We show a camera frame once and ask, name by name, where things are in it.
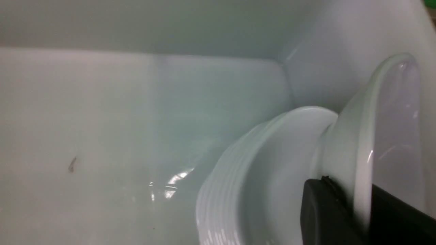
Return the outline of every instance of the black plastic object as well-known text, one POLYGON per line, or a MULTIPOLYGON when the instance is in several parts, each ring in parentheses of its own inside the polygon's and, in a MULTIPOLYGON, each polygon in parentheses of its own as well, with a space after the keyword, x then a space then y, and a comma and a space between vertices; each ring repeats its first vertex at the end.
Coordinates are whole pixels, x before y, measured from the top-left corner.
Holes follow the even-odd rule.
POLYGON ((436 245, 435 219, 375 185, 368 236, 359 232, 346 206, 344 193, 330 178, 307 180, 300 216, 303 244, 436 245))
POLYGON ((436 244, 436 220, 373 185, 371 244, 436 244))
POLYGON ((363 245, 341 189, 328 177, 304 183, 300 225, 304 245, 363 245))

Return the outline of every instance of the dark stain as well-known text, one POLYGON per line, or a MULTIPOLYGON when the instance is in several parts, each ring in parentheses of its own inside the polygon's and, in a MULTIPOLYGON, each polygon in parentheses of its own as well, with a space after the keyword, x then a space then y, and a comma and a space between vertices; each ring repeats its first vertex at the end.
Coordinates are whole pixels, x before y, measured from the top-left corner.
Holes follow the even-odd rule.
POLYGON ((68 172, 73 173, 74 172, 74 164, 76 163, 77 156, 73 158, 73 161, 71 161, 70 166, 68 166, 68 172))

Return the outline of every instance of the green object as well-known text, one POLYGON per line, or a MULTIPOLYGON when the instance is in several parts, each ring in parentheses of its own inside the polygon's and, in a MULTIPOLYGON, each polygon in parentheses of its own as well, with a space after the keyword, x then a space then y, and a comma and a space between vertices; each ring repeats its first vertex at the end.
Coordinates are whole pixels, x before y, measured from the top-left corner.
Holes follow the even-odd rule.
POLYGON ((424 4, 432 9, 436 9, 436 0, 424 0, 424 4))

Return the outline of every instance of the container floor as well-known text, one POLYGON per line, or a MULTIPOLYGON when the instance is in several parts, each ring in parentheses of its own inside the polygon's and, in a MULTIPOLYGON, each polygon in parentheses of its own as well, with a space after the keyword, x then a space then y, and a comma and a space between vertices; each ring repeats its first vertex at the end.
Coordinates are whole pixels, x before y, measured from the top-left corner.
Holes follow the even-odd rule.
POLYGON ((0 48, 1 243, 197 244, 221 153, 292 108, 273 61, 0 48))

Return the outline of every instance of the white plastic container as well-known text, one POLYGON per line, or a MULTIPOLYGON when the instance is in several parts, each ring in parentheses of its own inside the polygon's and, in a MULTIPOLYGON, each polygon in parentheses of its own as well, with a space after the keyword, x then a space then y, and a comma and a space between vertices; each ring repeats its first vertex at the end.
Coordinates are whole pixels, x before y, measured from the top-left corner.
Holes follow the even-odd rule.
POLYGON ((296 107, 340 111, 402 52, 422 77, 416 208, 436 217, 420 1, 6 0, 0 45, 1 244, 198 244, 196 196, 229 144, 296 107))

